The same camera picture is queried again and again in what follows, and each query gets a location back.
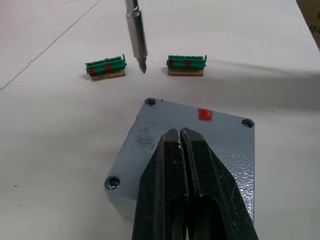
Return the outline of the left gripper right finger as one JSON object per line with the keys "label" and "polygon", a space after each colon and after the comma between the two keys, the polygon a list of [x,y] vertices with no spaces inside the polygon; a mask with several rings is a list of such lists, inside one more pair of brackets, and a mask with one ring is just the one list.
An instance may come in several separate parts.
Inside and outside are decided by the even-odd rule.
{"label": "left gripper right finger", "polygon": [[189,128],[180,130],[180,138],[190,192],[189,239],[258,239],[236,180],[205,138]]}

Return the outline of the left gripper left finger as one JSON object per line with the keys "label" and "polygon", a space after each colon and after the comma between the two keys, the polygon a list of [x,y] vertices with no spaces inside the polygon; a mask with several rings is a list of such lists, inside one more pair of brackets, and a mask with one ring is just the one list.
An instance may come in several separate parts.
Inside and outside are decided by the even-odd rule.
{"label": "left gripper left finger", "polygon": [[160,137],[140,178],[132,239],[184,240],[189,196],[184,151],[173,128]]}

